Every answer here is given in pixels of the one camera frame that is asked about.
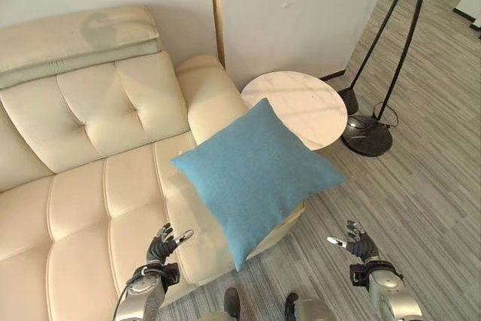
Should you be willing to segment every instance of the round side table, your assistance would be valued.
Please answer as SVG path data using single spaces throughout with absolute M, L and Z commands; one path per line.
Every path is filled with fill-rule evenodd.
M 310 150 L 336 141 L 347 124 L 337 92 L 320 79 L 296 71 L 263 74 L 241 93 L 248 107 L 267 98 L 276 115 Z

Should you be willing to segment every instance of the floor lamp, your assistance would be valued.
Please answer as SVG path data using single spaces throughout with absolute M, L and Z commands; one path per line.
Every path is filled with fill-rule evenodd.
M 368 54 L 362 62 L 361 67 L 354 78 L 354 81 L 351 83 L 351 86 L 349 88 L 339 91 L 339 95 L 344 100 L 347 108 L 347 113 L 349 115 L 354 114 L 358 110 L 358 102 L 354 93 L 355 83 L 358 80 L 362 69 L 366 65 L 369 56 L 373 52 L 373 49 L 376 46 L 376 43 L 381 36 L 381 33 L 386 27 L 386 24 L 397 3 L 398 0 L 394 0 L 392 2 L 392 5 L 389 8 L 386 17 L 384 18 L 383 24 L 381 25 L 380 30 L 378 31 L 371 45 L 371 48 L 368 51 Z M 356 115 L 349 117 L 347 120 L 346 129 L 340 137 L 340 139 L 344 142 L 345 145 L 348 146 L 348 148 L 350 148 L 356 153 L 362 154 L 363 156 L 380 156 L 387 150 L 389 150 L 392 146 L 392 136 L 391 132 L 389 131 L 389 125 L 381 123 L 380 119 L 383 116 L 384 110 L 386 109 L 389 101 L 389 97 L 391 96 L 392 90 L 394 89 L 396 81 L 398 80 L 399 73 L 401 72 L 404 60 L 407 55 L 407 51 L 409 50 L 409 46 L 413 39 L 414 29 L 416 28 L 416 24 L 419 18 L 419 12 L 421 11 L 421 6 L 422 0 L 417 0 L 416 9 L 414 10 L 413 20 L 407 34 L 406 43 L 404 44 L 398 67 L 396 68 L 394 77 L 392 78 L 391 85 L 389 86 L 389 90 L 386 94 L 386 97 L 384 98 L 384 102 L 381 106 L 380 112 L 377 115 L 373 112 L 372 116 Z

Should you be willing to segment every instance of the robotic arm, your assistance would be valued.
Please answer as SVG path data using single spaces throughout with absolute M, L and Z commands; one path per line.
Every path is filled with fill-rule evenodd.
M 157 232 L 147 251 L 147 264 L 135 270 L 120 295 L 113 321 L 156 320 L 167 288 L 179 283 L 180 279 L 177 263 L 165 265 L 165 260 L 194 235 L 192 230 L 178 238 L 170 236 L 170 233 L 172 233 L 170 223 Z
M 369 291 L 371 304 L 383 321 L 423 321 L 421 308 L 407 292 L 403 275 L 387 261 L 382 261 L 376 244 L 359 223 L 347 221 L 351 241 L 328 237 L 328 241 L 359 257 L 364 264 L 350 266 L 353 286 Z

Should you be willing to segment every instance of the sofa backrest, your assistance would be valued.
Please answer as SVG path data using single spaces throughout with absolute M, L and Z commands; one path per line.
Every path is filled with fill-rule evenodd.
M 146 9 L 0 29 L 0 192 L 188 129 Z

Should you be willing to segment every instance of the cream leather sofa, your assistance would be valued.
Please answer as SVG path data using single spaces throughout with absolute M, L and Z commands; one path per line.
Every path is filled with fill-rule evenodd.
M 1 318 L 109 320 L 166 222 L 195 236 L 169 259 L 182 280 L 164 305 L 233 269 L 219 224 L 170 160 L 246 111 L 212 56 L 174 70 L 144 8 L 0 30 Z

